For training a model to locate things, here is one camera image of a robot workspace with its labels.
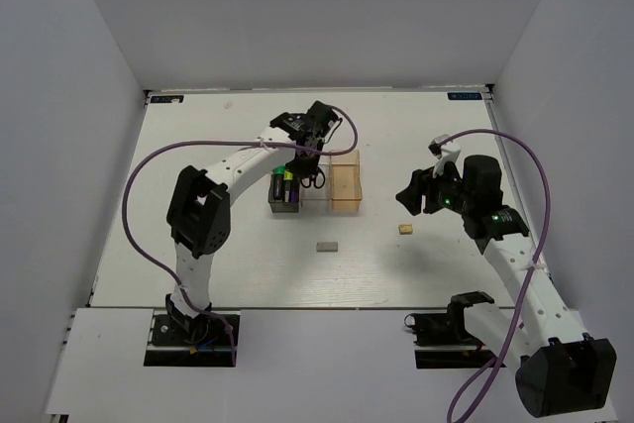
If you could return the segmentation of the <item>yellow cap black highlighter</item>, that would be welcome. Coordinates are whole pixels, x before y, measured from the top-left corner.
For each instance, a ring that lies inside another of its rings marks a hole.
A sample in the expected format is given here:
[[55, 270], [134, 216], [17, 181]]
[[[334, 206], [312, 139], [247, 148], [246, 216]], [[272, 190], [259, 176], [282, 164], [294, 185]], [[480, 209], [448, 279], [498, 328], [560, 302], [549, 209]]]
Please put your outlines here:
[[291, 194], [293, 191], [294, 175], [292, 172], [286, 170], [283, 175], [283, 201], [286, 203], [291, 202]]

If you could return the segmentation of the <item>black handled scissors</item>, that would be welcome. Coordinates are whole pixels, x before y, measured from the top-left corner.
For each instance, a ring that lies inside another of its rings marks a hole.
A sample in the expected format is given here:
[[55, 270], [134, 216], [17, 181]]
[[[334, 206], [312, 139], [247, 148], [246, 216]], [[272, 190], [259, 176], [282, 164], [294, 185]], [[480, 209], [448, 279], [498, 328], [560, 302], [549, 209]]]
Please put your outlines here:
[[300, 185], [306, 189], [314, 188], [319, 190], [325, 186], [325, 183], [326, 175], [320, 167], [317, 168], [315, 173], [300, 179]]

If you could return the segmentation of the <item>purple cap black highlighter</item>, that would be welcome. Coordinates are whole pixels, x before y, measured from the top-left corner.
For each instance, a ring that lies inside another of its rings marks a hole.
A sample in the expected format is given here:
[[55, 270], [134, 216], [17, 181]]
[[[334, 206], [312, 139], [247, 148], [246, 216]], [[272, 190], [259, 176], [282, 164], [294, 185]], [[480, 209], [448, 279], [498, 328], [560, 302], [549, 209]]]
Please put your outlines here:
[[299, 203], [299, 196], [301, 191], [301, 182], [297, 177], [293, 177], [290, 190], [290, 202], [294, 204]]

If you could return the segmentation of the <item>green cap black highlighter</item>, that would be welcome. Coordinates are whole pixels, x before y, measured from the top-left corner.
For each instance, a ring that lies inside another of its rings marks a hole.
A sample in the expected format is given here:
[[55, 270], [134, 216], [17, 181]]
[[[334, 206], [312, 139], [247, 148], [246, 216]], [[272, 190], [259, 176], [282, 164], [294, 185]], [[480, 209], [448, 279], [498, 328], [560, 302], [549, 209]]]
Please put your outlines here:
[[283, 165], [276, 167], [271, 174], [270, 181], [270, 199], [272, 201], [283, 200], [283, 175], [285, 167]]

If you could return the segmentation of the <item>grey white eraser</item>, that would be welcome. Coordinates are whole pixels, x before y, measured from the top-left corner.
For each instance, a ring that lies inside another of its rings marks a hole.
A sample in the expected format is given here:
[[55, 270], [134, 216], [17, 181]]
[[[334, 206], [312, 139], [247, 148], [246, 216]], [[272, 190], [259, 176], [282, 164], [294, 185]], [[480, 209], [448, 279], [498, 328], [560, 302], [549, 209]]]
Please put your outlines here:
[[316, 251], [318, 253], [336, 253], [338, 251], [337, 242], [318, 242], [316, 244]]

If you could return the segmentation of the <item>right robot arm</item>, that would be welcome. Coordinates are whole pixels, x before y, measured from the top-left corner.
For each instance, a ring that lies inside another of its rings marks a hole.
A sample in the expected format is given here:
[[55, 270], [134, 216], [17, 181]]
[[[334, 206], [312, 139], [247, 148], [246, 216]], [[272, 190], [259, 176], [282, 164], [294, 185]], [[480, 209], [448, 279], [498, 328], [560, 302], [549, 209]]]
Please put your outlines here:
[[489, 156], [469, 156], [458, 170], [416, 169], [396, 199], [413, 215], [448, 210], [501, 279], [519, 315], [507, 318], [484, 291], [451, 298], [447, 328], [457, 341], [479, 340], [513, 373], [527, 412], [542, 418], [595, 410], [607, 400], [616, 352], [571, 313], [548, 273], [531, 260], [520, 214], [504, 204], [502, 171]]

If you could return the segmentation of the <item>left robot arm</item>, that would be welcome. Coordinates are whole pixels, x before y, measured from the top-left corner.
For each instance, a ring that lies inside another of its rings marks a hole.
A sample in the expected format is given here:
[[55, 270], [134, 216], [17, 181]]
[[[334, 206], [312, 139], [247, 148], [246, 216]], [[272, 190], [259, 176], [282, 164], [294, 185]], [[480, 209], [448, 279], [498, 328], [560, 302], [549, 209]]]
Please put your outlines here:
[[321, 151], [342, 121], [334, 106], [316, 101], [305, 113], [282, 113], [255, 139], [212, 165], [184, 168], [167, 211], [176, 252], [177, 285], [166, 297], [175, 331], [197, 343], [209, 331], [209, 281], [214, 255], [229, 239], [231, 208], [252, 185], [281, 165], [304, 178], [316, 171]]

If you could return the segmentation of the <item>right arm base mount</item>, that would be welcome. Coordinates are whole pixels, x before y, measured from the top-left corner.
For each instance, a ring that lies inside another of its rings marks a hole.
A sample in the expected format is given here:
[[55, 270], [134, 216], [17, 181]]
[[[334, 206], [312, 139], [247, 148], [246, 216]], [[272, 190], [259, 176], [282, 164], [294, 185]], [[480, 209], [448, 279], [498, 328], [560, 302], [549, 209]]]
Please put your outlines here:
[[403, 319], [414, 336], [418, 370], [479, 369], [495, 358], [494, 353], [465, 327], [465, 310], [494, 299], [483, 291], [456, 294], [443, 312], [413, 312]]

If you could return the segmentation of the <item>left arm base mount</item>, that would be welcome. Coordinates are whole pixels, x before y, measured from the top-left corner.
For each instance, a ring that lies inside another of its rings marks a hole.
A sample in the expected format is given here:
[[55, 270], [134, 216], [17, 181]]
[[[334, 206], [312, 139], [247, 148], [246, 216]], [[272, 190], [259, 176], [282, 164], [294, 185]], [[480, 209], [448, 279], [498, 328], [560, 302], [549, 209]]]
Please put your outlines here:
[[232, 368], [230, 338], [221, 322], [203, 318], [188, 335], [166, 313], [153, 316], [144, 356], [146, 368]]

